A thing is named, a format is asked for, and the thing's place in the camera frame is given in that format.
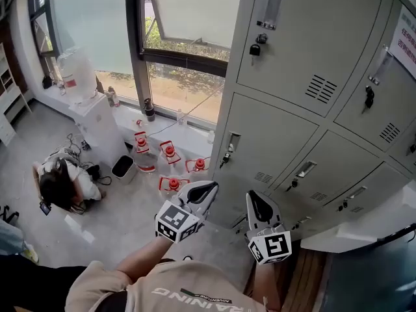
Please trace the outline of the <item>brown wooden plank step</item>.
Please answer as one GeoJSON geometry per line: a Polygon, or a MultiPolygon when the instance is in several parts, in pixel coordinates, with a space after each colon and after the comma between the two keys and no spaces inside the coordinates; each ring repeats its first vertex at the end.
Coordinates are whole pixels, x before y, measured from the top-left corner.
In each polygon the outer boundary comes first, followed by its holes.
{"type": "MultiPolygon", "coordinates": [[[[292,255],[274,264],[279,292],[280,312],[316,312],[319,310],[328,280],[326,271],[331,257],[326,252],[295,248],[292,255]]],[[[243,293],[252,298],[254,264],[243,293]]]]}

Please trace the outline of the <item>white shelving unit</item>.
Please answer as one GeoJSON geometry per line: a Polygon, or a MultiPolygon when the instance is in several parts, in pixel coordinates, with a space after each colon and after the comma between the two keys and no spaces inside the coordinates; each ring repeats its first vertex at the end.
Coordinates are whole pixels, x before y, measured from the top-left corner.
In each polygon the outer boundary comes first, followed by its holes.
{"type": "Polygon", "coordinates": [[[15,137],[16,132],[6,117],[5,112],[11,108],[15,100],[21,99],[25,108],[32,112],[22,91],[14,80],[4,45],[0,42],[0,142],[5,146],[15,137]]]}

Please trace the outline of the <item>white box-shaped beam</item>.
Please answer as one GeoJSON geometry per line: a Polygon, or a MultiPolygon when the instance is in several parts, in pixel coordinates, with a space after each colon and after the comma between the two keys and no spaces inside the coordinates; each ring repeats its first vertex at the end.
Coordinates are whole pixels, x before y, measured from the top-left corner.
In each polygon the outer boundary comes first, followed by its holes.
{"type": "Polygon", "coordinates": [[[339,254],[373,244],[412,224],[416,224],[416,180],[357,220],[301,240],[300,247],[339,254]]]}

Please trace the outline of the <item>grey waste bin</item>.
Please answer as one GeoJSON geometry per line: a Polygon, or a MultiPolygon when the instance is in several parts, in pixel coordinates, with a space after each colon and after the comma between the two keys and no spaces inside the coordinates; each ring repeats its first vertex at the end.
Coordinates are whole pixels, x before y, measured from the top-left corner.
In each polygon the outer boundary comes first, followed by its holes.
{"type": "Polygon", "coordinates": [[[137,166],[132,157],[122,155],[112,167],[111,173],[121,184],[128,185],[137,174],[137,166]]]}

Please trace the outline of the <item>person's left forearm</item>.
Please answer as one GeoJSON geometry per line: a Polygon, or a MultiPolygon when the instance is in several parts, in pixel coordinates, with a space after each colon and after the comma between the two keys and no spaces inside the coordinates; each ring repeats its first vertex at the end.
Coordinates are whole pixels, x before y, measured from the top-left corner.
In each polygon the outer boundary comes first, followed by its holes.
{"type": "Polygon", "coordinates": [[[123,259],[116,270],[123,272],[134,283],[147,276],[164,257],[173,242],[166,237],[155,237],[151,242],[123,259]]]}

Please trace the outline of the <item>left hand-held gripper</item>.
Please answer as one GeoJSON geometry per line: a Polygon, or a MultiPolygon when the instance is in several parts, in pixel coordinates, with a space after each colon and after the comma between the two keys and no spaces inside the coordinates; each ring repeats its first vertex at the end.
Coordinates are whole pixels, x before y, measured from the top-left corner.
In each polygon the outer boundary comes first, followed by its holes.
{"type": "Polygon", "coordinates": [[[155,232],[173,243],[196,234],[205,224],[207,212],[218,193],[218,183],[196,181],[186,184],[166,200],[155,217],[155,232]]]}

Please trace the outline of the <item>white window sill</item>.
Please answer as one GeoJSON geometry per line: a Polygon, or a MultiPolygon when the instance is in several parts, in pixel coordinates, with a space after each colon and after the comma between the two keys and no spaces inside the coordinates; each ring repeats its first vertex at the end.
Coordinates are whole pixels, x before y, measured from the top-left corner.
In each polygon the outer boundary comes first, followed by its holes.
{"type": "MultiPolygon", "coordinates": [[[[70,110],[68,97],[60,93],[60,89],[52,86],[46,90],[41,89],[35,95],[36,99],[52,109],[75,118],[75,113],[70,110]]],[[[184,154],[191,157],[209,157],[213,145],[208,143],[208,132],[193,127],[177,125],[173,120],[157,116],[154,122],[148,122],[146,117],[137,109],[121,105],[111,109],[118,129],[126,142],[134,139],[133,134],[140,131],[137,121],[141,120],[146,135],[152,142],[161,143],[172,141],[184,154]]]]}

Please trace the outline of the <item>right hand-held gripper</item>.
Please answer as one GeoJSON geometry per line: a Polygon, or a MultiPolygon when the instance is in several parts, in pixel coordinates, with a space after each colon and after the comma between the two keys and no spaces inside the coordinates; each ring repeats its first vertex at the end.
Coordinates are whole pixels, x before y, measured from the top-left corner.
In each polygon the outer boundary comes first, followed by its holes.
{"type": "Polygon", "coordinates": [[[258,265],[277,263],[292,254],[291,232],[281,225],[278,205],[265,194],[246,193],[249,227],[245,233],[248,249],[258,265]]]}

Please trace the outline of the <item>person's beige shirt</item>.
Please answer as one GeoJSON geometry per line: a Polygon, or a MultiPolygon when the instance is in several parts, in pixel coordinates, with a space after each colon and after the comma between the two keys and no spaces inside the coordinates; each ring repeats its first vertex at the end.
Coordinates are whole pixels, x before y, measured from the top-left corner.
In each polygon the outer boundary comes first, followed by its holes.
{"type": "Polygon", "coordinates": [[[126,302],[111,312],[266,312],[221,270],[199,261],[161,263],[136,282],[93,261],[71,286],[65,312],[98,312],[118,294],[126,302]]]}

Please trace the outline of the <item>dark-framed window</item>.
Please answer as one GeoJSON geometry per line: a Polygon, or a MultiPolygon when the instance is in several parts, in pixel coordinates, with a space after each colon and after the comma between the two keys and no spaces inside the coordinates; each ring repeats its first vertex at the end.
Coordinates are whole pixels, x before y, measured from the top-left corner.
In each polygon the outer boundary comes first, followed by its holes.
{"type": "Polygon", "coordinates": [[[239,0],[27,0],[44,76],[83,47],[97,83],[118,99],[192,125],[218,121],[239,0]]]}

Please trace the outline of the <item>red label drink bottle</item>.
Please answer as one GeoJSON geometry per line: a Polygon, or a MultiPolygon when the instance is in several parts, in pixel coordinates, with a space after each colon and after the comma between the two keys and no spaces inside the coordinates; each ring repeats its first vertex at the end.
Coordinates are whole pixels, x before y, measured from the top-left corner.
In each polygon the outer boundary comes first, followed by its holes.
{"type": "Polygon", "coordinates": [[[118,99],[118,96],[116,95],[115,89],[112,86],[108,87],[107,99],[108,99],[109,105],[111,107],[119,107],[120,106],[120,101],[118,99]]]}

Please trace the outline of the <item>white paper notice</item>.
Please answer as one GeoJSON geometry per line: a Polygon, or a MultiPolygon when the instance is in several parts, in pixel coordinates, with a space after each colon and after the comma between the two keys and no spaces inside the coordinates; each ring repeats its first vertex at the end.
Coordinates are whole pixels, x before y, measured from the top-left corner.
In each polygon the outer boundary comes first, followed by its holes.
{"type": "Polygon", "coordinates": [[[404,5],[399,13],[389,52],[416,80],[416,17],[404,5]]]}

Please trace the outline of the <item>dark thermos flask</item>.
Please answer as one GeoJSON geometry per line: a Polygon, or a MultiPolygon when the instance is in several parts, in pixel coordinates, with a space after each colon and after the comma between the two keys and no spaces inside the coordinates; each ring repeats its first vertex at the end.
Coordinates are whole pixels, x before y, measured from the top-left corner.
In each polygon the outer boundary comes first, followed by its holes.
{"type": "Polygon", "coordinates": [[[149,97],[144,100],[144,112],[149,122],[153,122],[155,120],[155,110],[153,102],[149,97]]]}

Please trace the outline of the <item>white water dispenser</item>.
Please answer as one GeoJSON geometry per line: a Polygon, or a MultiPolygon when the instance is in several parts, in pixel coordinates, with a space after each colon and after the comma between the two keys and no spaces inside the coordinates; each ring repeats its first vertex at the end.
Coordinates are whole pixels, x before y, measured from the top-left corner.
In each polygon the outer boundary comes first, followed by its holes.
{"type": "Polygon", "coordinates": [[[112,114],[107,97],[98,93],[69,106],[71,117],[99,162],[113,167],[127,154],[124,138],[112,114]]]}

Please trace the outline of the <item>person's right forearm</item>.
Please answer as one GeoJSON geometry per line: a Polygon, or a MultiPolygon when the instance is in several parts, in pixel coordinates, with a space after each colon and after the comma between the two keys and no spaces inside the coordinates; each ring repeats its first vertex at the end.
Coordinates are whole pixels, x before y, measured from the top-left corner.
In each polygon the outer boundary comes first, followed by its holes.
{"type": "Polygon", "coordinates": [[[280,312],[280,296],[276,286],[274,264],[256,265],[252,298],[269,312],[280,312]]]}

